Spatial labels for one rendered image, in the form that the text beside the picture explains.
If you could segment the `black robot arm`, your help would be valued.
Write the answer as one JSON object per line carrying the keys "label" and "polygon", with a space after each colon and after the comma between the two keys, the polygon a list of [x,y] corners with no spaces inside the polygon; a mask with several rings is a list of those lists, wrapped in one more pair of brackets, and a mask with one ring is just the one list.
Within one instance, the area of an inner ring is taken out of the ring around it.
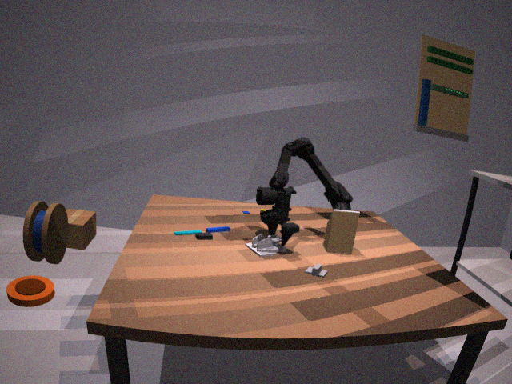
{"label": "black robot arm", "polygon": [[[334,209],[351,210],[352,196],[340,182],[336,182],[328,173],[316,157],[311,141],[305,137],[298,138],[284,146],[277,170],[269,182],[270,187],[257,188],[256,202],[258,205],[290,205],[291,194],[297,193],[292,186],[284,188],[289,181],[288,168],[291,156],[298,156],[310,165],[324,185],[325,192],[323,194]],[[276,210],[275,206],[273,206],[273,209],[261,212],[260,216],[261,221],[266,225],[281,221],[280,211],[279,209]]]}

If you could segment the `white rectangular block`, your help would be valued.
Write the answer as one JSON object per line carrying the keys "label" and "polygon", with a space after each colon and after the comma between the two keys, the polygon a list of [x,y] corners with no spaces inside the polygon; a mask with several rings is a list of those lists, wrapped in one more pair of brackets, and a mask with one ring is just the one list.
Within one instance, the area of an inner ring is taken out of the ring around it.
{"label": "white rectangular block", "polygon": [[324,277],[327,273],[327,271],[322,270],[322,264],[316,264],[314,267],[309,267],[305,272],[320,277]]}

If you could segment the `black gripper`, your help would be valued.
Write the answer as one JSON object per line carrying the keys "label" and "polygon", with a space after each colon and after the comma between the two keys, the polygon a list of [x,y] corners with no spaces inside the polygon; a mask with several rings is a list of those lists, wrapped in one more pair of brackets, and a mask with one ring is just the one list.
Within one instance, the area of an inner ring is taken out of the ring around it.
{"label": "black gripper", "polygon": [[276,204],[274,204],[274,205],[275,205],[275,209],[276,210],[279,209],[279,211],[280,211],[281,221],[274,222],[271,224],[269,223],[267,225],[268,225],[270,236],[276,234],[278,224],[282,226],[282,228],[281,228],[282,230],[280,230],[280,232],[282,234],[282,246],[284,246],[293,233],[299,232],[299,226],[293,222],[287,223],[287,222],[290,222],[290,218],[288,218],[289,211],[292,211],[290,206],[278,206]]}

